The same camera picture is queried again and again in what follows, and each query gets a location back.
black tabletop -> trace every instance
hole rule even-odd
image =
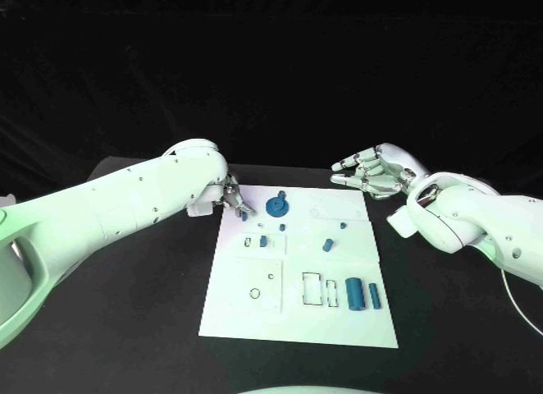
[[[137,162],[105,159],[93,178]],[[231,171],[248,185],[339,188],[327,170]],[[386,217],[405,195],[366,201],[399,349],[200,337],[222,210],[200,218],[180,212],[100,250],[57,287],[0,351],[0,392],[238,393],[287,385],[543,392],[543,337],[517,315],[500,270],[473,248],[445,254],[419,234],[401,238]],[[511,275],[510,283],[540,318],[540,290]]]

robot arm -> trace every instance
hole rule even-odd
[[[23,330],[55,285],[97,250],[185,209],[190,216],[211,214],[215,204],[255,213],[216,145],[189,140],[160,158],[2,207],[0,348]]]
[[[365,150],[333,169],[356,164],[356,175],[334,174],[332,181],[357,187],[376,199],[399,191],[408,194],[408,204],[388,218],[403,237],[419,232],[448,253],[474,246],[500,268],[543,286],[543,200],[503,196],[470,176],[431,175],[392,144]]]

blue object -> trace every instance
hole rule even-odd
[[[265,209],[268,210],[268,214],[274,218],[280,218],[280,217],[285,216],[288,213],[288,202],[285,200],[285,197],[287,197],[285,191],[281,190],[278,197],[274,197],[268,201],[268,205],[267,205]]]
[[[321,249],[323,249],[326,252],[329,252],[329,251],[333,249],[333,244],[334,244],[334,241],[329,238],[329,239],[327,239],[327,243],[324,244],[324,246],[321,247]]]
[[[375,309],[380,309],[380,294],[378,293],[378,285],[369,284],[369,292],[372,293],[372,301],[375,302]]]
[[[346,280],[346,290],[347,290],[347,304],[350,310],[365,310],[366,301],[363,299],[363,287],[362,287],[360,278],[350,277]]]

white board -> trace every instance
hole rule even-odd
[[[290,210],[274,218],[265,204],[280,190],[287,192]],[[398,348],[363,193],[242,186],[242,196],[258,214],[244,222],[234,209],[224,212],[200,335]],[[327,238],[334,241],[330,252],[321,248]],[[304,273],[320,273],[321,305],[303,302]],[[362,279],[363,311],[347,307],[349,277]],[[319,300],[316,276],[308,278],[308,296]],[[336,281],[337,307],[329,306],[334,286],[330,282],[329,289],[327,281]],[[380,309],[373,308],[369,283],[378,285]]]

white paper sheet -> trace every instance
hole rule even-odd
[[[280,190],[290,210],[272,218],[265,204]],[[242,196],[258,214],[244,222],[232,209],[224,212],[200,335],[398,348],[363,193],[242,186]],[[321,249],[327,238],[334,240],[330,252]],[[303,303],[303,273],[321,275],[323,305]],[[347,308],[349,277],[363,283],[367,308],[359,312]],[[329,307],[329,280],[339,307]],[[373,308],[369,283],[378,285],[382,309]]]

